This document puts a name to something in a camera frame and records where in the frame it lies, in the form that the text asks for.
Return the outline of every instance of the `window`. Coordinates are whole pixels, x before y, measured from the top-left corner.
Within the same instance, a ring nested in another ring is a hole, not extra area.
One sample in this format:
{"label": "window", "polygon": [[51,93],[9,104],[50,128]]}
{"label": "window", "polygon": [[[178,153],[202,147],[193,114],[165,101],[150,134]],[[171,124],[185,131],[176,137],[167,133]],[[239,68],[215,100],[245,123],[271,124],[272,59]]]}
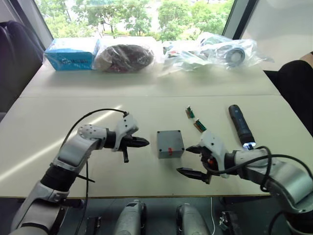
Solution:
{"label": "window", "polygon": [[234,0],[35,0],[54,38],[104,35],[194,40],[222,34]]}

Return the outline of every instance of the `black cable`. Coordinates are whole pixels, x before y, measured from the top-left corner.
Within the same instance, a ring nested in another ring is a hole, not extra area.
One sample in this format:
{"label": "black cable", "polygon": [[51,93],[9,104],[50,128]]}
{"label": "black cable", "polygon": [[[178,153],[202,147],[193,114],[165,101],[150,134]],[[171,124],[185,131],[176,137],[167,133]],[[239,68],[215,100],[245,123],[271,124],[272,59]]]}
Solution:
{"label": "black cable", "polygon": [[277,213],[276,215],[274,215],[274,217],[272,218],[272,220],[270,221],[269,223],[269,226],[268,226],[268,235],[271,235],[272,234],[272,230],[273,230],[273,226],[276,222],[276,220],[278,219],[278,217],[282,214],[283,212],[279,212]]}
{"label": "black cable", "polygon": [[85,215],[86,215],[86,210],[87,210],[87,204],[88,204],[88,192],[89,192],[89,180],[88,180],[88,161],[86,161],[86,197],[85,197],[85,204],[84,204],[84,209],[83,209],[83,215],[82,218],[80,219],[76,231],[75,231],[75,235],[78,235],[79,229],[82,226],[82,223],[84,221]]}
{"label": "black cable", "polygon": [[260,146],[260,147],[257,147],[257,149],[265,149],[268,153],[268,166],[266,168],[266,172],[265,172],[265,175],[261,181],[261,184],[260,184],[260,190],[262,192],[268,192],[268,190],[265,188],[265,183],[266,181],[268,180],[269,178],[269,173],[270,173],[270,169],[271,169],[271,166],[272,166],[272,153],[270,152],[270,149],[267,148],[266,146]]}
{"label": "black cable", "polygon": [[[299,160],[299,159],[297,159],[297,158],[295,158],[295,157],[288,156],[288,155],[283,155],[283,154],[272,154],[271,157],[272,157],[272,158],[288,158],[288,159],[292,159],[292,160],[294,160],[294,161],[300,163],[300,164],[306,169],[306,171],[308,172],[308,175],[309,175],[309,176],[311,177],[311,179],[313,180],[313,175],[312,175],[310,169],[308,168],[308,166],[307,166],[303,161],[301,161],[301,160]],[[255,158],[255,159],[251,159],[251,160],[249,160],[249,161],[247,161],[247,162],[245,162],[245,163],[242,163],[242,164],[239,164],[239,165],[230,167],[230,168],[228,168],[228,169],[226,169],[226,170],[210,170],[210,169],[207,169],[207,171],[208,171],[209,173],[211,173],[211,174],[225,174],[225,173],[226,173],[226,174],[229,174],[229,173],[231,173],[231,172],[233,172],[233,171],[235,171],[235,170],[238,170],[239,168],[242,168],[242,167],[244,167],[244,166],[246,166],[246,165],[249,165],[249,164],[251,164],[251,163],[254,163],[254,162],[257,162],[257,161],[259,161],[259,160],[266,159],[266,158],[268,158],[267,155],[266,155],[266,156],[261,156],[261,157]]]}
{"label": "black cable", "polygon": [[66,143],[66,141],[68,140],[70,134],[71,134],[72,131],[74,130],[75,126],[77,126],[77,124],[78,124],[81,120],[85,119],[86,117],[89,117],[90,115],[92,115],[92,114],[94,114],[94,113],[100,112],[100,111],[116,111],[116,112],[123,113],[124,116],[126,116],[126,115],[128,114],[126,111],[122,111],[122,110],[119,110],[119,109],[98,109],[98,110],[94,110],[94,111],[92,111],[92,112],[90,112],[90,113],[87,113],[87,114],[85,114],[84,116],[82,116],[80,119],[78,119],[78,121],[75,122],[74,125],[70,128],[70,130],[69,130],[68,133],[67,133],[67,136],[65,136],[65,138],[64,138],[64,140],[63,140],[63,142],[62,142],[62,144],[61,144],[61,147]]}

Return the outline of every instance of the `electronic component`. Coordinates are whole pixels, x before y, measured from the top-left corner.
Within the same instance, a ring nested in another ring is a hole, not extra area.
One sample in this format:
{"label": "electronic component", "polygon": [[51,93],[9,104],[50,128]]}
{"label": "electronic component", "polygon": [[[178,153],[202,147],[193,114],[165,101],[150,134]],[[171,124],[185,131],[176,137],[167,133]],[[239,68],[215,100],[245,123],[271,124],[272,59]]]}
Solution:
{"label": "electronic component", "polygon": [[199,118],[195,121],[194,126],[202,133],[206,130],[206,127],[199,121]]}
{"label": "electronic component", "polygon": [[180,158],[185,150],[180,130],[158,131],[157,149],[159,158]]}
{"label": "electronic component", "polygon": [[231,105],[229,106],[228,111],[237,130],[241,144],[244,148],[252,150],[256,143],[239,106],[236,104]]}
{"label": "electronic component", "polygon": [[188,118],[194,118],[195,117],[195,114],[194,112],[192,111],[192,109],[190,108],[190,105],[186,108],[186,114],[187,114],[187,117]]}

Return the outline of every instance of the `table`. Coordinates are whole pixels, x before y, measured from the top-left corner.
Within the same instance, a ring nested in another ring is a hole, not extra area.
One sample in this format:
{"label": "table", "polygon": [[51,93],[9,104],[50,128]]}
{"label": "table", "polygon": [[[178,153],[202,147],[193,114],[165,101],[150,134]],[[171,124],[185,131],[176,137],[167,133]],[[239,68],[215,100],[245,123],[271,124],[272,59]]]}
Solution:
{"label": "table", "polygon": [[[128,164],[122,153],[94,151],[90,158],[90,197],[155,197],[259,195],[259,186],[238,176],[213,177],[210,185],[188,179],[178,167],[203,170],[199,156],[185,152],[181,159],[157,158],[157,131],[181,130],[185,147],[197,144],[200,133],[185,114],[191,105],[195,115],[219,135],[229,151],[241,149],[228,115],[238,104],[258,145],[272,153],[288,154],[313,166],[313,139],[288,103],[279,95],[225,95],[175,97],[21,97],[0,124],[0,196],[26,197],[52,161],[72,124],[83,114],[98,108],[119,107],[139,123],[136,136],[150,145],[129,149]],[[95,114],[84,123],[113,129],[118,113]],[[85,182],[77,179],[70,197],[83,197]]]}
{"label": "table", "polygon": [[279,95],[258,66],[244,70],[204,66],[191,72],[160,74],[160,69],[129,74],[55,71],[46,62],[21,97]]}

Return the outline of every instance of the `clear plastic bag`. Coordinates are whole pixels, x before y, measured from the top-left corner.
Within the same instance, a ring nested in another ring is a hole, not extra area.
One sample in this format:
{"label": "clear plastic bag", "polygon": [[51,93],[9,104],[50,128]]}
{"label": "clear plastic bag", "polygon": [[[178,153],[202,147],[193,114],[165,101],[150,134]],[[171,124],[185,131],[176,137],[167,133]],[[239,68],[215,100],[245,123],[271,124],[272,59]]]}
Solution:
{"label": "clear plastic bag", "polygon": [[97,42],[93,69],[106,72],[148,71],[163,62],[162,45],[152,37],[120,37]]}
{"label": "clear plastic bag", "polygon": [[202,33],[195,41],[164,42],[164,71],[191,71],[207,64],[224,65],[227,69],[249,67],[262,61],[274,62],[263,55],[252,39],[232,40]]}

